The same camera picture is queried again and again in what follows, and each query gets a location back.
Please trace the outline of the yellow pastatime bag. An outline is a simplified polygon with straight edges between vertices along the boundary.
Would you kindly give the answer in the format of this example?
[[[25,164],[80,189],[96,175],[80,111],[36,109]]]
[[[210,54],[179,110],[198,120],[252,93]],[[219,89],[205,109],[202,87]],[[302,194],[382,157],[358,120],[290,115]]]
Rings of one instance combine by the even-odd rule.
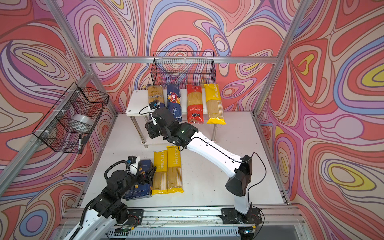
[[[167,154],[168,194],[183,193],[181,152],[177,146],[167,146]]]
[[[226,125],[224,108],[218,84],[205,84],[206,104],[209,119],[208,124]]]
[[[168,193],[168,151],[154,152],[154,166],[156,171],[153,178],[152,195]]]

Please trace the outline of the blue Barilla spaghetti box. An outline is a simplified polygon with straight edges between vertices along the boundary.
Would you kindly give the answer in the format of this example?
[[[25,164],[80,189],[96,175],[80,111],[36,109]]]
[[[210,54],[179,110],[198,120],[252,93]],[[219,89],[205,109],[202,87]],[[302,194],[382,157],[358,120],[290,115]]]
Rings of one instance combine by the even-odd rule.
[[[178,85],[170,84],[167,86],[167,108],[179,122],[183,120],[181,94]]]

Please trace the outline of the blue Ankara spaghetti bag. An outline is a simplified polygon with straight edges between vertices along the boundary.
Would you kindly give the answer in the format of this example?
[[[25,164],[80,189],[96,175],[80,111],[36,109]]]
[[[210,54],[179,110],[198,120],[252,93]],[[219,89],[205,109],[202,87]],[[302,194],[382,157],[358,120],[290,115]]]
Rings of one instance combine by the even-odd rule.
[[[160,101],[160,108],[159,109],[166,109],[165,100],[164,100],[164,93],[163,93],[163,87],[162,86],[148,86],[148,99],[149,103],[158,100]]]

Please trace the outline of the red spaghetti bag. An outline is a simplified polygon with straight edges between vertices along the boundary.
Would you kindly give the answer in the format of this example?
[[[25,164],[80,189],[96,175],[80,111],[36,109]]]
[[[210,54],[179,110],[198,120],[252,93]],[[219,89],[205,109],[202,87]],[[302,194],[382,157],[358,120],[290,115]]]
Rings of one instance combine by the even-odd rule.
[[[203,95],[200,86],[187,85],[187,119],[190,124],[203,124]]]

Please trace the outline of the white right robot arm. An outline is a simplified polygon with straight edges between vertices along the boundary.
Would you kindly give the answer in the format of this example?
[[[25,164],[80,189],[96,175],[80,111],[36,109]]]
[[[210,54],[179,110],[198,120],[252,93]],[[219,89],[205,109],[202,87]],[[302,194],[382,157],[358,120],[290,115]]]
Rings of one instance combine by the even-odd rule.
[[[151,120],[145,128],[151,139],[163,137],[180,150],[195,152],[219,167],[228,177],[226,189],[235,196],[235,210],[245,215],[250,210],[248,185],[252,179],[252,158],[240,157],[207,138],[189,123],[180,123],[166,107],[150,107]]]

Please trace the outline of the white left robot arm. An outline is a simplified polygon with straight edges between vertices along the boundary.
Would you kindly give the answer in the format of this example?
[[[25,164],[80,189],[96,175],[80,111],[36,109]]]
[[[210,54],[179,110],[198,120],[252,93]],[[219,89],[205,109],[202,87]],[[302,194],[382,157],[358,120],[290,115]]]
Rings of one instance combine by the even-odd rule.
[[[119,233],[129,233],[142,224],[144,211],[129,210],[122,202],[136,185],[153,182],[156,167],[141,171],[139,167],[122,160],[104,172],[107,186],[83,209],[79,223],[66,236],[66,240],[100,240],[113,226]]]

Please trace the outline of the white two-tier shelf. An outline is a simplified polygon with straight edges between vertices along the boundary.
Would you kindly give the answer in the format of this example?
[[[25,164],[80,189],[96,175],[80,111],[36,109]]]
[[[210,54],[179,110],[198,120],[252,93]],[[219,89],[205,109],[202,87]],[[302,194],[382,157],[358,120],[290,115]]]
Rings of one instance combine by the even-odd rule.
[[[200,132],[208,137],[211,141],[216,142],[218,125],[208,124],[209,119],[205,90],[202,89],[202,98],[203,98],[203,113],[204,113],[204,124],[196,124],[195,126],[199,129]],[[134,123],[135,128],[141,138],[142,144],[147,148],[148,146],[156,145],[169,145],[167,141],[163,140],[163,137],[157,137],[151,139],[148,135],[148,131],[145,129],[145,123],[149,121],[149,97],[147,90],[135,90],[131,97],[131,100],[128,104],[126,110],[126,115],[131,118]]]

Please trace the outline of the blue Barilla rigatoni box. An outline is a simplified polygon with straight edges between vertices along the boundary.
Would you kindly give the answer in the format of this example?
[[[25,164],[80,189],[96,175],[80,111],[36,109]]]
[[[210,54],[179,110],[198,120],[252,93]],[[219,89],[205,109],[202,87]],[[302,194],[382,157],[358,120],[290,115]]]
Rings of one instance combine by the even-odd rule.
[[[141,160],[138,164],[140,172],[150,172],[153,168],[153,163],[151,160]],[[153,186],[153,177],[149,176],[149,183],[144,185],[138,184],[138,187],[132,187],[128,193],[124,196],[125,200],[149,198],[152,195],[152,186]]]

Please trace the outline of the silver tape roll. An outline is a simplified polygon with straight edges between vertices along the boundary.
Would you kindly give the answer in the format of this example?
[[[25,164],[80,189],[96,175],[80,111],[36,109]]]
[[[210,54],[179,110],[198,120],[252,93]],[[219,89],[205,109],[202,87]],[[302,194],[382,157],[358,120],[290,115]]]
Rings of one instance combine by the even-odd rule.
[[[94,121],[85,115],[76,114],[72,117],[72,120],[80,122],[85,125],[89,125],[89,126],[94,125]]]

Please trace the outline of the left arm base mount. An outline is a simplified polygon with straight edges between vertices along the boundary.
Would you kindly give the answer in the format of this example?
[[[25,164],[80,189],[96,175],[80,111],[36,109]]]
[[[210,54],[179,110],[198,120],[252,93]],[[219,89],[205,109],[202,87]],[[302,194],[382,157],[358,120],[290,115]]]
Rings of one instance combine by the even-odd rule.
[[[123,210],[116,216],[117,225],[137,227],[142,224],[144,215],[143,209],[128,209]]]

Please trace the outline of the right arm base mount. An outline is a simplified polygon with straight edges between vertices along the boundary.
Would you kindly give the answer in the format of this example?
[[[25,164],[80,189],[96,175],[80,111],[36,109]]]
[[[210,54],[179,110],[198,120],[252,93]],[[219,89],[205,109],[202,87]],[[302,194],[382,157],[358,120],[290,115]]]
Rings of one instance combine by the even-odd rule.
[[[235,208],[222,208],[218,215],[223,224],[253,224],[258,226],[263,222],[263,217],[259,208],[250,207],[246,214],[241,214]]]

